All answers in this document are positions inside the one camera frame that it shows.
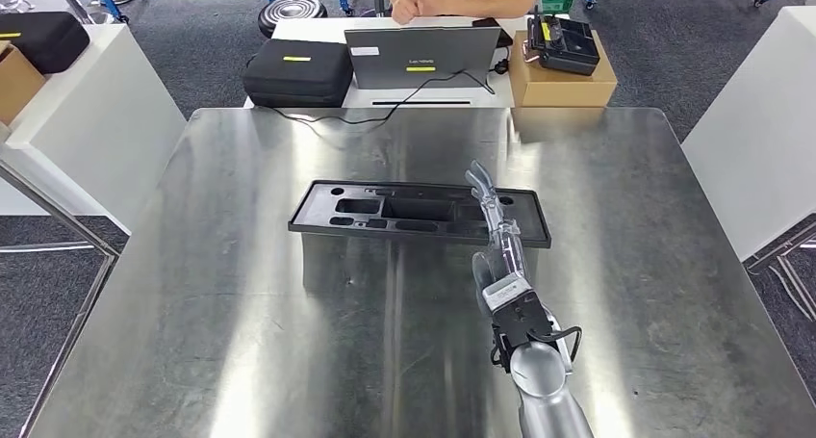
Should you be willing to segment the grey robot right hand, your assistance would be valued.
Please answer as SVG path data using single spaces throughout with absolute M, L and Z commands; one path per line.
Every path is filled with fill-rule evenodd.
M 472 186 L 472 196 L 478 201 L 488 228 L 487 248 L 472 256 L 476 289 L 481 292 L 511 273 L 526 276 L 521 230 L 514 219 L 505 216 L 492 176 L 477 160 L 472 160 L 465 178 Z

